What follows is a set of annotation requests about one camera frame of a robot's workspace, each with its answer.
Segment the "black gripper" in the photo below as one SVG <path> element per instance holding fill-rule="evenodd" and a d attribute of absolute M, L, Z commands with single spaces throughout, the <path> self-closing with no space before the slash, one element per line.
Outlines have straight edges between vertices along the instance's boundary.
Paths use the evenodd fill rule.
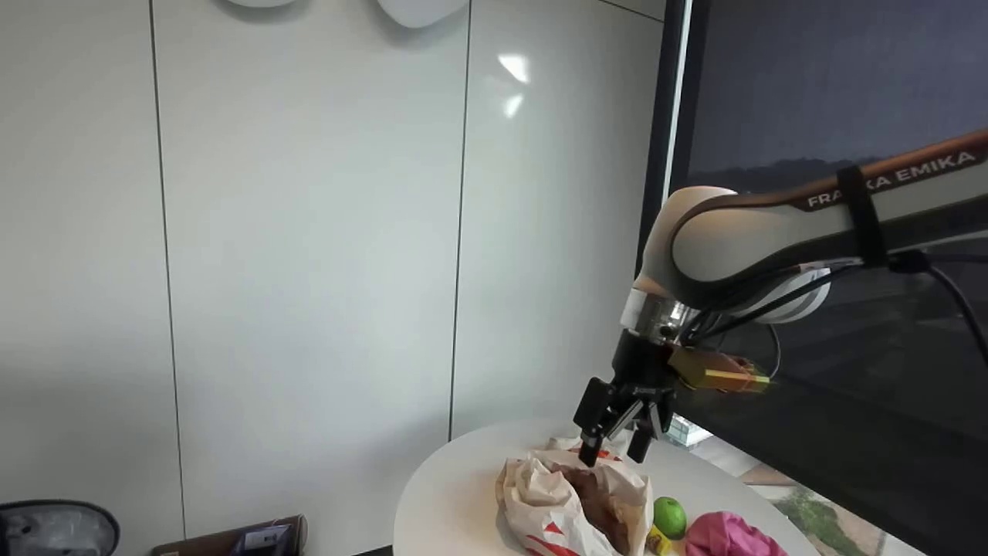
<path fill-rule="evenodd" d="M 636 420 L 626 456 L 641 462 L 649 444 L 670 429 L 672 390 L 680 375 L 670 368 L 670 345 L 621 333 L 613 376 L 592 376 L 579 402 L 573 422 L 580 425 L 579 456 L 592 465 L 607 433 Z"/>

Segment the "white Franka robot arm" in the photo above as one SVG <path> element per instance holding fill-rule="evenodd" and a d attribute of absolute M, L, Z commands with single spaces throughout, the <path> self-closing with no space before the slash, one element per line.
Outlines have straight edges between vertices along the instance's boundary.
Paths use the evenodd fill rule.
<path fill-rule="evenodd" d="M 591 380 L 573 410 L 579 456 L 596 462 L 626 433 L 626 456 L 641 461 L 687 390 L 766 390 L 772 376 L 721 353 L 721 333 L 800 320 L 846 273 L 927 273 L 934 248 L 988 231 L 984 207 L 984 131 L 772 193 L 672 190 L 641 248 L 615 375 Z"/>

